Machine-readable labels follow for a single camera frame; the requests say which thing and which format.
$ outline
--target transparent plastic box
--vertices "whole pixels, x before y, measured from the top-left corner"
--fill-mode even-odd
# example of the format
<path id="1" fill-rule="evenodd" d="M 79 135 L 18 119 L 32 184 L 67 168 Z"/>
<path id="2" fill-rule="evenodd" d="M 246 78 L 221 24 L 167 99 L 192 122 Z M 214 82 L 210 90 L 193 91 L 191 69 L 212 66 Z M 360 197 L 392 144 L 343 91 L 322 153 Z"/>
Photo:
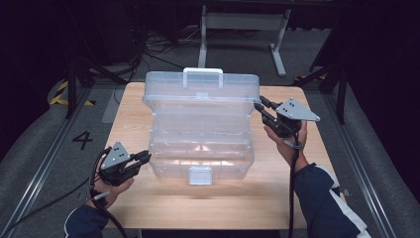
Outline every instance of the transparent plastic box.
<path id="1" fill-rule="evenodd" d="M 155 174 L 188 179 L 202 168 L 211 179 L 244 178 L 254 162 L 250 119 L 259 98 L 256 75 L 148 72 L 143 102 L 153 111 Z"/>

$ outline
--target white handle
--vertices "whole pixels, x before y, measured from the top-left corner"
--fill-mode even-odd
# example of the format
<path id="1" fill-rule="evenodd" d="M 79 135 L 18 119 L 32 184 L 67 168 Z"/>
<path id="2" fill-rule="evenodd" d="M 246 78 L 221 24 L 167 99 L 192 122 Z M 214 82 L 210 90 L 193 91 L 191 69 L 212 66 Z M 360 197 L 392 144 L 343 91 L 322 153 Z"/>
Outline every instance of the white handle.
<path id="1" fill-rule="evenodd" d="M 186 72 L 215 72 L 219 73 L 219 87 L 223 86 L 223 70 L 221 68 L 207 68 L 207 67 L 186 67 L 182 78 L 182 86 L 186 87 Z"/>

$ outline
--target sleeve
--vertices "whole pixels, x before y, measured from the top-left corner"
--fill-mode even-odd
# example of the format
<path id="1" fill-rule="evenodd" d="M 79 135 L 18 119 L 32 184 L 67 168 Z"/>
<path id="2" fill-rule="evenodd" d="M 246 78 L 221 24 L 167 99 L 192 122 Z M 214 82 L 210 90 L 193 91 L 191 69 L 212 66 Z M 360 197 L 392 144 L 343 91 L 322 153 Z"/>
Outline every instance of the sleeve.
<path id="1" fill-rule="evenodd" d="M 66 238 L 100 238 L 102 229 L 108 223 L 95 208 L 82 205 L 73 210 L 67 217 L 64 224 Z"/>
<path id="2" fill-rule="evenodd" d="M 339 197 L 337 179 L 309 165 L 295 175 L 294 188 L 307 223 L 308 237 L 370 237 L 365 223 Z"/>

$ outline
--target wooden table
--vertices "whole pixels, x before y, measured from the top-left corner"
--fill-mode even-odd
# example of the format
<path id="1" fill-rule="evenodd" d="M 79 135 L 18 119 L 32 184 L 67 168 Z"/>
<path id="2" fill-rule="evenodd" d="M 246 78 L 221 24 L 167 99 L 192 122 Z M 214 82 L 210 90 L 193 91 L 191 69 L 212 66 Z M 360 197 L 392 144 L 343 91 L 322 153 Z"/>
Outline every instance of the wooden table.
<path id="1" fill-rule="evenodd" d="M 127 85 L 107 145 L 121 141 L 130 154 L 148 148 L 152 110 L 142 102 L 144 89 L 142 82 Z M 298 87 L 261 86 L 260 93 L 275 102 L 294 97 L 308 106 Z M 144 165 L 135 183 L 119 196 L 110 212 L 125 228 L 287 229 L 289 166 L 266 135 L 256 111 L 251 127 L 255 162 L 245 178 L 215 179 L 213 185 L 191 186 L 186 179 L 157 178 L 152 167 Z M 314 122 L 308 122 L 305 155 L 309 163 L 333 172 Z M 297 197 L 294 210 L 294 227 L 306 228 Z"/>

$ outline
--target yellow and black tape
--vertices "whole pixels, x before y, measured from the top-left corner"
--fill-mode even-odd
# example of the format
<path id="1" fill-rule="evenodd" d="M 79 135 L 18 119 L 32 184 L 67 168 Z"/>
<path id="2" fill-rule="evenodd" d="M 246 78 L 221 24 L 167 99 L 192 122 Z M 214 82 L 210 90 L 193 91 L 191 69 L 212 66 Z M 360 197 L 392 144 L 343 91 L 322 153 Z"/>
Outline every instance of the yellow and black tape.
<path id="1" fill-rule="evenodd" d="M 68 81 L 65 78 L 62 81 L 61 85 L 59 86 L 58 90 L 56 91 L 55 96 L 52 98 L 52 101 L 50 102 L 50 105 L 53 105 L 53 104 L 68 105 L 68 100 L 61 99 L 62 93 L 65 91 L 65 89 L 67 88 L 67 86 L 68 86 Z M 94 106 L 95 103 L 96 103 L 96 101 L 87 100 L 84 103 L 84 105 L 86 105 L 86 106 Z"/>

